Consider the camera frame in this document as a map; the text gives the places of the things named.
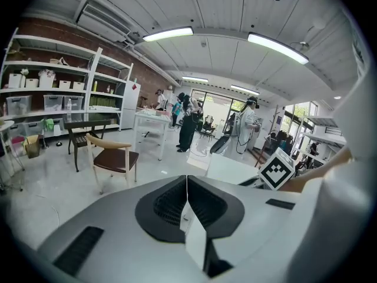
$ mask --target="desk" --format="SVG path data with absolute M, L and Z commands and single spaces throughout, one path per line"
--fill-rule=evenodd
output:
M 212 154 L 206 177 L 239 185 L 258 175 L 258 168 L 237 162 L 219 154 Z
M 162 127 L 163 127 L 162 134 L 163 134 L 163 136 L 162 136 L 162 141 L 160 143 L 160 145 L 161 145 L 160 156 L 158 158 L 158 160 L 162 160 L 163 159 L 163 154 L 164 154 L 166 132 L 167 132 L 167 129 L 168 129 L 168 125 L 170 123 L 169 116 L 167 116 L 165 114 L 151 115 L 151 114 L 145 113 L 145 111 L 136 112 L 135 113 L 135 126 L 134 126 L 134 150 L 136 150 L 137 133 L 139 131 L 142 131 L 143 128 L 144 128 L 144 130 L 146 132 L 153 131 L 153 132 L 156 132 L 158 134 L 160 134 L 160 132 L 161 132 L 160 129 L 156 129 L 152 125 L 148 124 L 148 125 L 143 126 L 142 124 L 139 123 L 140 120 L 147 120 L 147 121 L 149 121 L 149 124 L 150 123 L 156 123 L 156 124 L 162 125 Z
M 15 174 L 16 171 L 14 169 L 14 165 L 12 163 L 12 160 L 9 158 L 8 152 L 6 150 L 6 144 L 5 144 L 4 135 L 3 135 L 3 133 L 5 133 L 5 132 L 8 132 L 8 142 L 9 142 L 9 147 L 11 148 L 11 157 L 13 157 L 16 160 L 16 162 L 21 166 L 22 170 L 25 170 L 24 165 L 21 163 L 20 159 L 18 158 L 18 156 L 15 153 L 15 150 L 13 148 L 11 135 L 9 133 L 9 129 L 13 125 L 14 125 L 14 121 L 6 120 L 6 121 L 4 121 L 4 124 L 0 126 L 0 139 L 1 139 L 2 148 L 4 150 L 5 159 L 6 159 L 6 162 L 8 163 L 9 169 L 10 168 L 13 169 L 13 174 L 8 173 L 10 177 L 12 177 Z
M 70 152 L 71 142 L 73 143 L 73 146 L 74 146 L 76 172 L 78 172 L 77 149 L 88 145 L 87 138 L 85 136 L 87 132 L 85 131 L 82 133 L 73 133 L 72 129 L 91 127 L 91 131 L 89 131 L 89 133 L 93 135 L 94 137 L 99 138 L 94 133 L 94 129 L 96 126 L 104 126 L 102 130 L 102 135 L 101 135 L 101 139 L 102 139 L 104 137 L 106 125 L 111 124 L 111 116 L 112 115 L 101 114 L 101 113 L 74 113 L 74 114 L 63 115 L 64 128 L 68 130 L 68 134 L 70 135 L 70 140 L 68 142 L 68 154 L 71 154 Z

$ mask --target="white shirt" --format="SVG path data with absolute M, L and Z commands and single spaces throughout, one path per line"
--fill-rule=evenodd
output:
M 165 98 L 164 95 L 161 93 L 161 94 L 157 97 L 158 105 L 157 105 L 156 109 L 164 108 L 164 102 L 165 102 L 165 101 L 166 101 L 166 98 Z

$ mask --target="chair seat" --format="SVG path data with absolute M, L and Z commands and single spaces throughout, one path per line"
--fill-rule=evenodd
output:
M 139 153 L 130 151 L 130 170 L 136 163 Z M 94 160 L 94 166 L 106 170 L 125 173 L 125 150 L 122 149 L 104 149 Z

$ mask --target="chair backrest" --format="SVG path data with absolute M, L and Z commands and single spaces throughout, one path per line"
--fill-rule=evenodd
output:
M 103 149 L 121 149 L 132 146 L 130 143 L 116 143 L 114 141 L 99 139 L 90 135 L 89 133 L 87 133 L 86 137 L 89 142 Z

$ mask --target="white table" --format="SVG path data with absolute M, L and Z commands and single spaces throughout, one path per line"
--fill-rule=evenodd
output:
M 141 124 L 141 120 L 147 120 L 146 124 Z M 160 143 L 161 150 L 160 150 L 160 156 L 158 160 L 163 159 L 164 154 L 164 146 L 165 146 L 165 140 L 166 140 L 166 132 L 168 129 L 168 125 L 170 123 L 170 118 L 167 115 L 150 115 L 145 113 L 144 111 L 139 111 L 135 113 L 135 126 L 134 126 L 134 149 L 136 150 L 136 143 L 137 143 L 137 133 L 139 131 L 150 131 L 150 132 L 156 132 L 160 134 L 162 132 L 162 141 Z
M 219 154 L 212 154 L 206 177 L 239 185 L 258 175 L 258 168 L 237 162 Z
M 8 163 L 9 169 L 10 168 L 13 169 L 13 173 L 12 174 L 9 173 L 10 177 L 12 177 L 15 174 L 16 171 L 14 169 L 14 165 L 12 163 L 12 160 L 9 158 L 8 152 L 6 150 L 6 144 L 5 144 L 5 140 L 4 140 L 4 133 L 5 132 L 8 132 L 8 142 L 9 142 L 9 147 L 11 148 L 11 153 L 12 153 L 11 156 L 16 160 L 16 162 L 18 162 L 18 164 L 21 166 L 21 168 L 23 170 L 25 170 L 24 165 L 21 163 L 20 159 L 17 157 L 17 154 L 15 153 L 15 150 L 13 148 L 11 135 L 9 133 L 9 130 L 10 130 L 11 126 L 13 126 L 13 125 L 14 125 L 14 121 L 6 120 L 6 121 L 4 121 L 4 124 L 0 126 L 0 139 L 1 139 L 1 144 L 2 144 L 2 147 L 3 147 L 4 153 L 5 153 L 5 159 L 6 159 L 6 162 Z

